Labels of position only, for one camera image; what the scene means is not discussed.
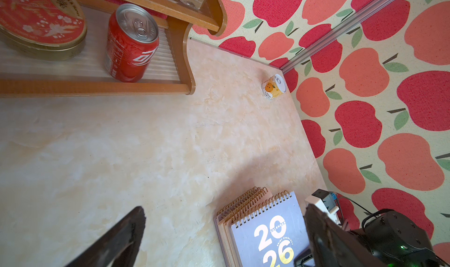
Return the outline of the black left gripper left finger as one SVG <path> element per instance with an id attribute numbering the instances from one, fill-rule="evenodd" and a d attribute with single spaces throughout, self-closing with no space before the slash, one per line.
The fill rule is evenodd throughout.
<path id="1" fill-rule="evenodd" d="M 145 212 L 135 207 L 77 258 L 69 267 L 132 267 L 144 236 Z"/>

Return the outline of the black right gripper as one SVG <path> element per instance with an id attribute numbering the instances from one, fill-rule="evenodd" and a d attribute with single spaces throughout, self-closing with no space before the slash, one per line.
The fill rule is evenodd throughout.
<path id="1" fill-rule="evenodd" d="M 382 209 L 370 214 L 361 228 L 349 234 L 389 267 L 449 266 L 433 250 L 427 232 L 395 210 Z"/>

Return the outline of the purple calendar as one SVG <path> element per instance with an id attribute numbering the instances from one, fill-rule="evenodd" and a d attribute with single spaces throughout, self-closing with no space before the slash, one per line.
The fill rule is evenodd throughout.
<path id="1" fill-rule="evenodd" d="M 302 211 L 293 191 L 281 192 L 231 224 L 237 267 L 293 267 L 309 248 Z"/>

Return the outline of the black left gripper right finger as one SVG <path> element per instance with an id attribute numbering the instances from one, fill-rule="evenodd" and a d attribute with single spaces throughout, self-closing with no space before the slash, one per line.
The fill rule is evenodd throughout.
<path id="1" fill-rule="evenodd" d="M 304 215 L 310 250 L 317 267 L 384 267 L 349 233 L 335 224 L 315 205 Z"/>

